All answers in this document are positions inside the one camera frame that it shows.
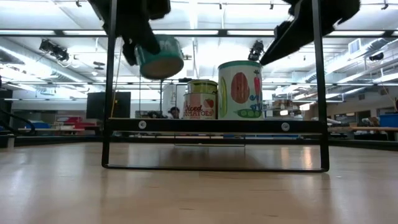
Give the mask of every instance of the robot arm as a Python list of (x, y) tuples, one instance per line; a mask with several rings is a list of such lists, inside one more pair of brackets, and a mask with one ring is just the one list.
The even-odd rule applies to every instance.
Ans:
[[(88, 0), (109, 32), (110, 0)], [(274, 30), (275, 39), (260, 63), (267, 65), (298, 51), (313, 41), (312, 0), (283, 0), (291, 5), (293, 21), (284, 21)], [(322, 35), (334, 31), (334, 24), (352, 18), (360, 8), (360, 0), (321, 0)], [(170, 12), (170, 0), (118, 0), (116, 35), (124, 40), (123, 54), (130, 65), (135, 65), (134, 48), (137, 44), (152, 54), (160, 52), (150, 19), (161, 19)]]
[[(88, 0), (109, 32), (110, 0)], [(130, 65), (136, 65), (134, 48), (138, 44), (157, 54), (160, 47), (149, 25), (149, 20), (161, 19), (170, 12), (170, 0), (118, 0), (116, 36), (124, 41), (123, 54)]]

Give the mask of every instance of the ceiling light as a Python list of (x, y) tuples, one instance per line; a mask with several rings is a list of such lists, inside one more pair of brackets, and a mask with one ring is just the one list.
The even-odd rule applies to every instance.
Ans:
[(46, 99), (30, 98), (30, 99), (18, 99), (18, 100), (24, 100), (24, 101), (45, 101)]
[(359, 90), (363, 90), (365, 87), (362, 87), (362, 88), (356, 88), (356, 89), (354, 89), (354, 90), (350, 90), (350, 91), (347, 91), (347, 92), (345, 92), (344, 94), (352, 94), (352, 93), (356, 93), (357, 91), (359, 91)]
[(103, 35), (106, 36), (104, 30), (64, 30), (65, 35)]
[(338, 86), (373, 86), (372, 83), (338, 83)]
[(383, 85), (383, 86), (398, 86), (398, 83), (382, 83), (378, 85)]
[(361, 76), (362, 76), (362, 74), (351, 75), (349, 77), (346, 77), (346, 78), (338, 81), (337, 83), (346, 83), (346, 82), (349, 82), (349, 81), (353, 81), (354, 79), (359, 78)]
[(286, 116), (288, 114), (289, 114), (289, 112), (287, 110), (280, 111), (281, 116)]
[(48, 84), (47, 82), (10, 82), (10, 84), (27, 84), (27, 85), (46, 85)]
[(384, 31), (334, 31), (330, 33), (328, 36), (345, 36), (345, 37), (350, 37), (350, 36), (363, 36), (363, 35), (368, 35), (368, 36), (378, 36), (378, 35), (383, 35)]
[(86, 82), (55, 82), (54, 85), (87, 85)]
[(35, 88), (29, 86), (29, 85), (24, 85), (24, 84), (18, 84), (18, 85), (13, 85), (13, 84), (7, 84), (9, 86), (15, 87), (15, 88), (20, 88), (23, 90), (28, 90), (28, 91), (36, 91)]
[(154, 30), (154, 34), (165, 35), (217, 35), (218, 30)]
[(295, 96), (294, 99), (295, 100), (299, 100), (299, 99), (302, 99), (302, 98), (307, 98), (307, 97), (315, 96), (315, 95), (316, 95), (316, 93), (310, 93), (310, 94), (305, 94), (304, 93), (304, 94)]
[(0, 35), (55, 35), (53, 30), (0, 30)]
[(380, 78), (377, 78), (377, 79), (373, 80), (373, 82), (374, 83), (387, 82), (387, 81), (394, 80), (394, 79), (397, 79), (397, 78), (398, 78), (398, 73), (394, 73), (394, 74), (391, 74), (391, 75), (384, 75), (384, 76), (382, 76)]
[[(316, 103), (317, 100), (293, 100), (295, 103)], [(344, 103), (342, 100), (326, 100), (327, 103)]]
[(229, 30), (228, 35), (274, 36), (273, 30)]
[(338, 95), (340, 95), (340, 93), (330, 93), (330, 94), (326, 94), (326, 99), (333, 98), (333, 97), (336, 97), (336, 96), (338, 96)]

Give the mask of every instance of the tin can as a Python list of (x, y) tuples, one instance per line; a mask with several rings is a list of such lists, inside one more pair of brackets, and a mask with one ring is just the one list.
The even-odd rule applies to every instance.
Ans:
[(184, 95), (184, 119), (216, 119), (216, 96), (210, 93)]
[(187, 83), (188, 93), (217, 94), (217, 82), (210, 80), (192, 80)]
[(153, 55), (141, 46), (135, 49), (137, 63), (143, 77), (161, 80), (176, 75), (184, 67), (180, 43), (169, 35), (155, 36), (160, 45), (160, 53)]
[(226, 62), (218, 67), (218, 78), (218, 119), (264, 119), (260, 63)]

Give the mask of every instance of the wooden floor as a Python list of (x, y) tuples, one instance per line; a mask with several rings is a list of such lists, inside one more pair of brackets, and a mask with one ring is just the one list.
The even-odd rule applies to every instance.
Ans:
[[(398, 153), (332, 147), (326, 174), (106, 170), (101, 144), (0, 150), (1, 224), (397, 223)], [(113, 144), (137, 166), (318, 167), (302, 146)]]

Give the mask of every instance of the red vegetable illustration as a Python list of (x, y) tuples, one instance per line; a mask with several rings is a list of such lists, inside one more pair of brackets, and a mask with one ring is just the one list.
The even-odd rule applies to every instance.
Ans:
[(235, 74), (231, 83), (231, 97), (237, 103), (245, 103), (250, 95), (248, 80), (243, 72)]
[(203, 104), (205, 105), (205, 108), (213, 108), (214, 107), (214, 101), (211, 99), (206, 99)]
[(258, 77), (254, 78), (254, 90), (256, 91), (256, 95), (260, 95), (261, 86), (260, 86), (260, 79)]

